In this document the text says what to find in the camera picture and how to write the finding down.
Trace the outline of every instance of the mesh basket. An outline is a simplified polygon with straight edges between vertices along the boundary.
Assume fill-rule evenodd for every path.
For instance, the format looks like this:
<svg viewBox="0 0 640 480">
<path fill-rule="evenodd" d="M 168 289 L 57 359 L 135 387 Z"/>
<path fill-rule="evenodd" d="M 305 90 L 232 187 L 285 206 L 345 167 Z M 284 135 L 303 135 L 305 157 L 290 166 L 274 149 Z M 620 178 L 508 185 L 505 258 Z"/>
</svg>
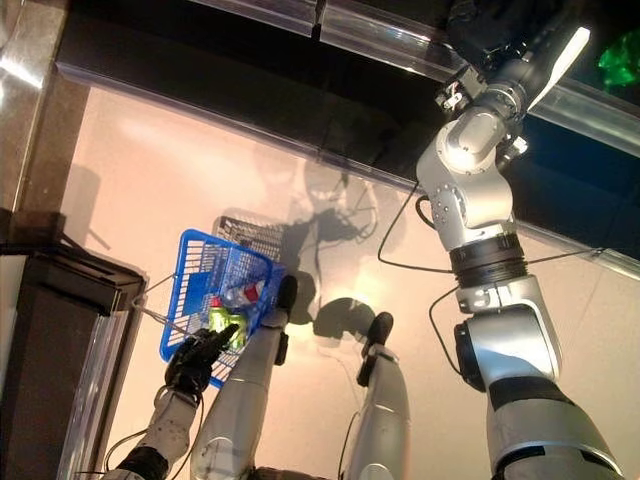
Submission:
<svg viewBox="0 0 640 480">
<path fill-rule="evenodd" d="M 258 301 L 241 311 L 248 320 L 251 336 L 260 320 L 274 307 L 284 267 L 249 248 L 197 230 L 187 230 L 180 240 L 173 291 L 167 319 L 181 329 L 194 333 L 209 328 L 209 305 L 214 296 L 230 288 L 264 280 Z M 186 334 L 165 325 L 160 355 L 169 361 Z M 242 349 L 228 350 L 213 365 L 210 383 L 221 387 L 229 376 Z"/>
</svg>

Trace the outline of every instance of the green can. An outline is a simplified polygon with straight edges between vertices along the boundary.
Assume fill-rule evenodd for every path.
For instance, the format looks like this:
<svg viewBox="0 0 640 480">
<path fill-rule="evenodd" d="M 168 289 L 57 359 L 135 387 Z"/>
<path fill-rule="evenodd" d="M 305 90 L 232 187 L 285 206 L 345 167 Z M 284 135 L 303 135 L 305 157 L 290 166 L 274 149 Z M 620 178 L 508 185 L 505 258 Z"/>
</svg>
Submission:
<svg viewBox="0 0 640 480">
<path fill-rule="evenodd" d="M 247 321 L 247 317 L 244 316 L 242 313 L 234 313 L 227 317 L 227 321 L 228 321 L 228 324 L 231 324 L 231 323 L 238 324 L 238 327 L 239 327 L 238 331 L 231 338 L 231 342 L 229 342 L 229 345 L 234 350 L 240 350 L 247 343 L 247 334 L 248 334 L 247 330 L 249 329 L 249 322 Z"/>
</svg>

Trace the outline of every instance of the white floor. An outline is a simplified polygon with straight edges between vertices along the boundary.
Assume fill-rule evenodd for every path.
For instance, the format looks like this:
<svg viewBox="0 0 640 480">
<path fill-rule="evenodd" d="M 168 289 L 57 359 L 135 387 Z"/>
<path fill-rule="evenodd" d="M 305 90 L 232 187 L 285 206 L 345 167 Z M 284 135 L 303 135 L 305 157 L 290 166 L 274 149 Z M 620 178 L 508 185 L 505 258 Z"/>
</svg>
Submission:
<svg viewBox="0 0 640 480">
<path fill-rule="evenodd" d="M 173 272 L 180 234 L 212 232 L 216 218 L 245 212 L 306 222 L 335 209 L 367 239 L 322 237 L 312 222 L 300 269 L 315 278 L 319 303 L 350 297 L 396 319 L 389 346 L 401 359 L 412 414 L 411 478 L 489 478 L 485 396 L 449 369 L 427 309 L 454 285 L 444 275 L 380 264 L 375 253 L 405 193 L 342 173 L 254 139 L 141 101 L 91 91 L 65 195 L 66 231 L 92 251 L 137 266 L 153 283 Z M 319 267 L 314 249 L 321 237 Z M 558 250 L 522 238 L 529 259 Z M 398 223 L 387 256 L 448 268 L 437 236 L 413 209 Z M 560 382 L 600 428 L 627 478 L 640 477 L 640 283 L 578 258 L 535 265 L 564 350 Z M 170 287 L 149 295 L 165 313 Z M 451 349 L 463 319 L 449 299 L 436 320 Z M 143 320 L 110 434 L 110 444 L 144 428 L 165 364 L 162 326 Z M 287 363 L 274 372 L 257 461 L 335 478 L 348 421 L 363 391 L 355 384 L 359 344 L 290 325 Z M 206 407 L 215 392 L 209 389 Z M 126 453 L 114 454 L 115 465 Z M 185 468 L 179 478 L 188 478 Z"/>
</svg>

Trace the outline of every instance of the green object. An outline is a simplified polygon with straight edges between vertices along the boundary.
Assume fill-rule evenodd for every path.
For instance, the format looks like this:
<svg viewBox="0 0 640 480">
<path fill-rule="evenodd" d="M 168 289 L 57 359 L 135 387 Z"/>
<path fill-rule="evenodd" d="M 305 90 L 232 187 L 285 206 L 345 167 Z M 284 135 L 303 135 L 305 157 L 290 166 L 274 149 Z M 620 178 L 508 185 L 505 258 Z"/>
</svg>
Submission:
<svg viewBox="0 0 640 480">
<path fill-rule="evenodd" d="M 600 56 L 605 87 L 627 87 L 640 81 L 640 29 L 625 33 Z"/>
<path fill-rule="evenodd" d="M 209 330 L 221 332 L 229 325 L 229 312 L 224 307 L 209 308 Z"/>
<path fill-rule="evenodd" d="M 231 323 L 238 324 L 238 327 L 239 327 L 238 331 L 231 338 L 230 345 L 231 345 L 231 348 L 235 350 L 239 350 L 242 347 L 244 347 L 245 344 L 247 343 L 247 328 L 249 326 L 247 322 L 247 317 L 245 317 L 241 313 L 237 313 L 234 315 L 229 315 L 228 321 L 229 321 L 229 324 Z"/>
</svg>

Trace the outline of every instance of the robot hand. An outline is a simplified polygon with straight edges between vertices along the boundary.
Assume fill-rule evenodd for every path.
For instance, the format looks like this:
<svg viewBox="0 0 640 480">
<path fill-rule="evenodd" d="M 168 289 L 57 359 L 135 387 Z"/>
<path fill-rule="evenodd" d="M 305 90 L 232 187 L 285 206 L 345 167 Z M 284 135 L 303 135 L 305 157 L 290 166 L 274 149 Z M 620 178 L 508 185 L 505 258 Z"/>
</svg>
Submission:
<svg viewBox="0 0 640 480">
<path fill-rule="evenodd" d="M 195 332 L 171 357 L 164 374 L 165 385 L 199 401 L 209 384 L 213 363 L 237 331 L 238 325 L 233 323 L 219 333 L 205 328 Z"/>
<path fill-rule="evenodd" d="M 189 429 L 211 377 L 211 367 L 238 325 L 221 332 L 200 329 L 176 350 L 165 372 L 165 386 L 154 401 L 145 435 L 105 480 L 163 480 L 189 448 Z"/>
</svg>

